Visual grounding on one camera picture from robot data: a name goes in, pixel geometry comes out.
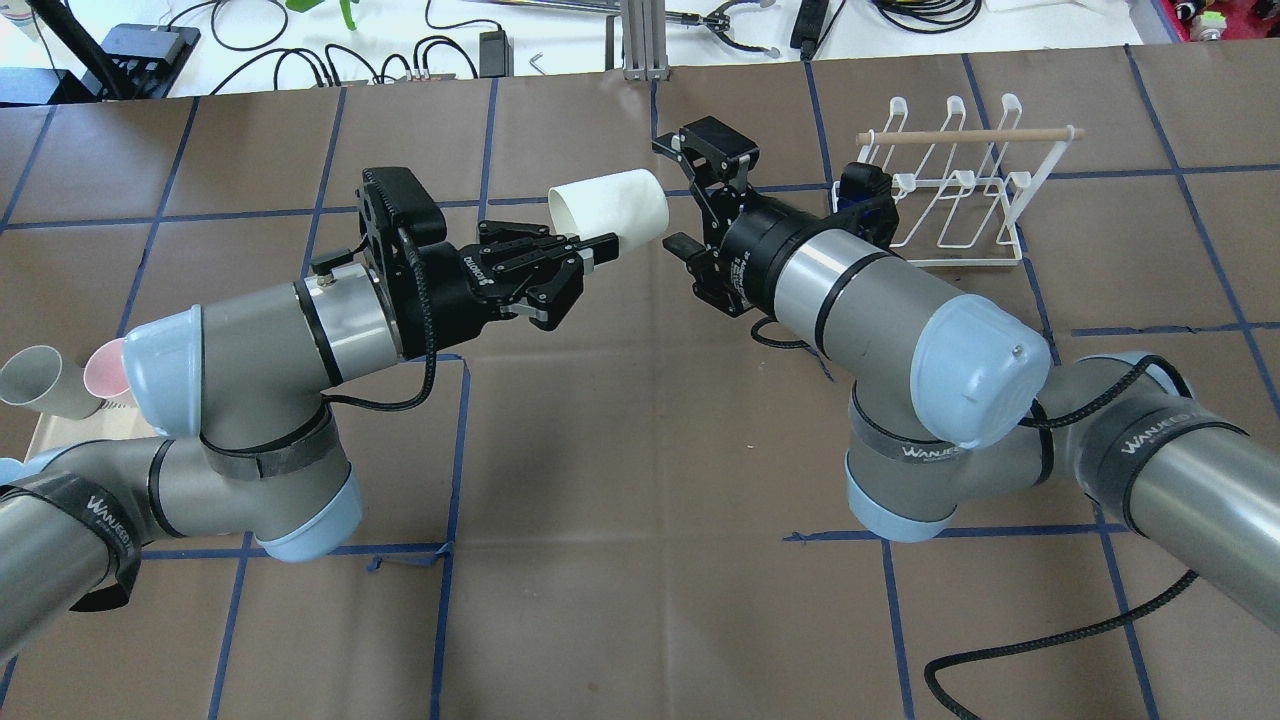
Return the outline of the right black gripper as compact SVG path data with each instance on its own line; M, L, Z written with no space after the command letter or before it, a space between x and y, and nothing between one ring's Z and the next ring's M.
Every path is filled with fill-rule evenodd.
M652 150L677 163L701 211L704 243L684 232L663 238L667 252L695 263L695 296L728 316L751 307L773 316L790 258L822 231L840 228L841 215L819 218L748 190L756 143L716 117L657 136Z

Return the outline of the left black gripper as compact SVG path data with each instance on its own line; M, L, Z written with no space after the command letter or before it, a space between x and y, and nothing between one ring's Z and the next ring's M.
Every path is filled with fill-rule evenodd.
M598 263L620 256L621 237L582 238L556 234L549 225L479 222L480 266L498 281L531 275L553 261L598 251ZM562 265L541 279L530 278L500 306L481 292L465 256L447 241L416 245L390 242L390 309L402 346L456 346L479 337L485 324L526 316L540 331L554 331L582 295L584 265Z

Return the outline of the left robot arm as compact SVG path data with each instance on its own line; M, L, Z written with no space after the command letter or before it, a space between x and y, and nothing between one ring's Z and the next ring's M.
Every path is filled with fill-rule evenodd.
M303 279L134 328L122 370L152 436L3 461L4 660L65 612L128 605L157 541L247 533L284 562L338 548L364 498L335 406L419 406L438 351L517 316L553 331L639 243L567 222L480 225L462 249L442 219L360 228Z

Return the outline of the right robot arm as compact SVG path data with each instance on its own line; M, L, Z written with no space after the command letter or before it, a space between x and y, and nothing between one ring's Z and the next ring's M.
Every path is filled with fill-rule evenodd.
M704 219L666 249L699 299L758 309L855 384L844 469L856 519L937 537L963 502L1053 477L1153 541L1271 628L1279 615L1277 455L1201 405L1161 356L1071 365L978 293L899 256L893 182L855 161L824 218L756 191L756 143L714 117L655 137Z

